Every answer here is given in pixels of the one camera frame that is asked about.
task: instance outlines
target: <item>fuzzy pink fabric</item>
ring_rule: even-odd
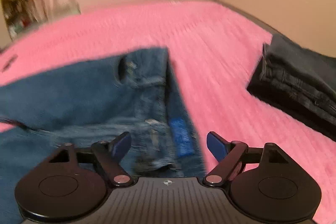
[[[336,142],[254,98],[246,85],[271,34],[212,2],[120,6],[72,16],[23,38],[0,55],[0,85],[74,62],[139,47],[167,46],[199,132],[207,170],[216,160],[206,134],[263,147],[275,142],[320,185],[319,224],[336,219]],[[8,129],[1,125],[2,131]]]

